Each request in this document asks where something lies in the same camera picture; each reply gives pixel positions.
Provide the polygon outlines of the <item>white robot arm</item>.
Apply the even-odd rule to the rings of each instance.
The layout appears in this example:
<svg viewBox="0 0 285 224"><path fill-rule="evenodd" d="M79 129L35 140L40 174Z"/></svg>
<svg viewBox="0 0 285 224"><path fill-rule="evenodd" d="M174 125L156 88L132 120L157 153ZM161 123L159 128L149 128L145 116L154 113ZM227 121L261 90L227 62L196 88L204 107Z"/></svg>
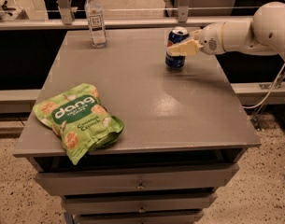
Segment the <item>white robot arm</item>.
<svg viewBox="0 0 285 224"><path fill-rule="evenodd" d="M198 51L218 55L238 51L249 55L279 55L285 62L285 4L261 6L251 18L211 23L167 48L170 56L193 56Z"/></svg>

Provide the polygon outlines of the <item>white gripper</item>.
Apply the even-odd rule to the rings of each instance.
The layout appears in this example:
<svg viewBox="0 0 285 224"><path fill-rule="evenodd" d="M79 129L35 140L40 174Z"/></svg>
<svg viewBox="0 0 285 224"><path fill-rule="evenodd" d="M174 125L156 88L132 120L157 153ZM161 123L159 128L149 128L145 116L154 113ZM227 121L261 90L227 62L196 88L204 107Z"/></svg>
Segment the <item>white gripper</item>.
<svg viewBox="0 0 285 224"><path fill-rule="evenodd" d="M223 23L218 22L211 23L202 30L191 31L189 39L168 47L167 53L170 56L193 56L201 50L208 55L223 54L222 30Z"/></svg>

